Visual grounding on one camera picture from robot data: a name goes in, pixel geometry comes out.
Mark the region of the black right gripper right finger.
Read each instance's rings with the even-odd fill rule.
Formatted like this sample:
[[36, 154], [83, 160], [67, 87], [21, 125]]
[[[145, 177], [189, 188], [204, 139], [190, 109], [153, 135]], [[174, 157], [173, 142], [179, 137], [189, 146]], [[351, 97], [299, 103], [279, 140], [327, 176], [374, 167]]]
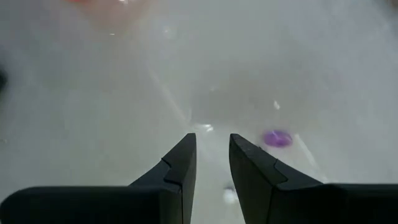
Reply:
[[398, 184], [323, 184], [238, 134], [229, 164], [246, 224], [398, 224]]

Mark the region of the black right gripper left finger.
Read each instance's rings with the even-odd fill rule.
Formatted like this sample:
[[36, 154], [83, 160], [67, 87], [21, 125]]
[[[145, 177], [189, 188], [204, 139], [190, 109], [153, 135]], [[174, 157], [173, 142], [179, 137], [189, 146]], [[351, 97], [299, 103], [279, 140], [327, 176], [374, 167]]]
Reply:
[[129, 185], [18, 190], [0, 204], [0, 224], [190, 224], [196, 173], [189, 133]]

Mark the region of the purple plastic witch hat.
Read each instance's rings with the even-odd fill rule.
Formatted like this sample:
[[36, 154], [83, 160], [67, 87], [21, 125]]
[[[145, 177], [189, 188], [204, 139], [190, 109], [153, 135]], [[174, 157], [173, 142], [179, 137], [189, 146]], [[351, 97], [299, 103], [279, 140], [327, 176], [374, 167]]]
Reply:
[[280, 129], [266, 131], [262, 135], [262, 140], [267, 146], [279, 148], [288, 147], [293, 143], [291, 135], [287, 131]]

